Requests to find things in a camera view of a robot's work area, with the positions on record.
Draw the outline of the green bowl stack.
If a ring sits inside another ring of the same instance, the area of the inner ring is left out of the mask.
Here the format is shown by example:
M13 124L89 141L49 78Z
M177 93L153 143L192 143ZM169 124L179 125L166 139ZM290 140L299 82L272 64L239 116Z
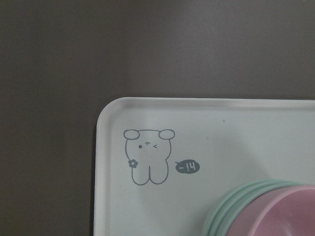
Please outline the green bowl stack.
M240 212L253 200L273 190L299 186L301 183L261 179L247 182L226 192L211 207L202 227L203 236L225 236Z

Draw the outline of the small pink bowl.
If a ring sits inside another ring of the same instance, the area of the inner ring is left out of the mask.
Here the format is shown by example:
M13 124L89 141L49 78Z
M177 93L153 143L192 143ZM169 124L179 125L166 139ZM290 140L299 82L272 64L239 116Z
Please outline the small pink bowl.
M269 191L250 202L235 218L228 236L313 236L315 186Z

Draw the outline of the cream rabbit tray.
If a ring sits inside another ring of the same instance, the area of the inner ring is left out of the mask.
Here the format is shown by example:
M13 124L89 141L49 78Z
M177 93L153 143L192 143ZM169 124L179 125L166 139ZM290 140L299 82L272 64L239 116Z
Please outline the cream rabbit tray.
M116 99L96 126L94 235L199 236L261 179L314 183L314 101Z

